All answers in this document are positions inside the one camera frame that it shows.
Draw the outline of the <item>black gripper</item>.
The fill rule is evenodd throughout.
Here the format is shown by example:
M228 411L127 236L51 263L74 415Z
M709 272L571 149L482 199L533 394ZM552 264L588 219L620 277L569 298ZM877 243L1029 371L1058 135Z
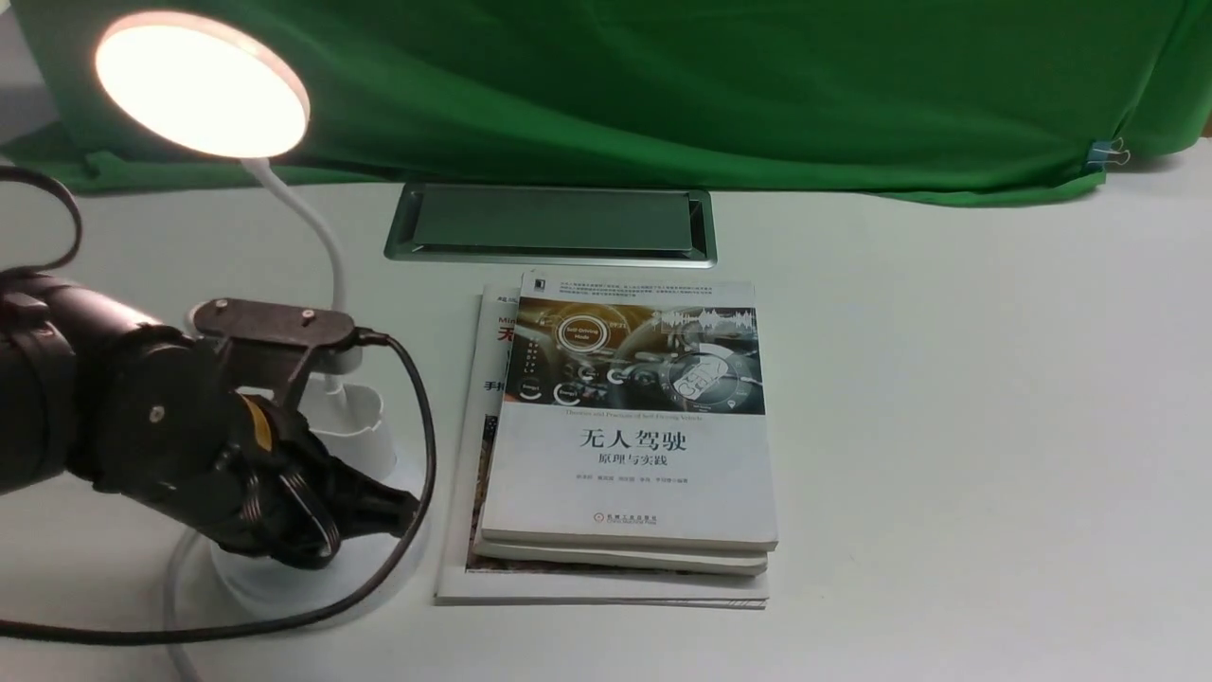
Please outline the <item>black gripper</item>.
M231 554L325 568L341 539L402 539L419 497L337 462L298 413L316 353L299 340L90 333L90 478ZM328 475L328 509L321 493Z

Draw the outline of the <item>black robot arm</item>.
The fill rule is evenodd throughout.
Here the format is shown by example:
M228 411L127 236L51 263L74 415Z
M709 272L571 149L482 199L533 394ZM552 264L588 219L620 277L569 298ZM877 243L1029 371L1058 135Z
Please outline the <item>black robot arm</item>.
M2 283L2 492L64 472L225 552L319 571L343 541L402 538L419 498L328 452L309 376L371 344L347 314L252 299L195 336L61 277Z

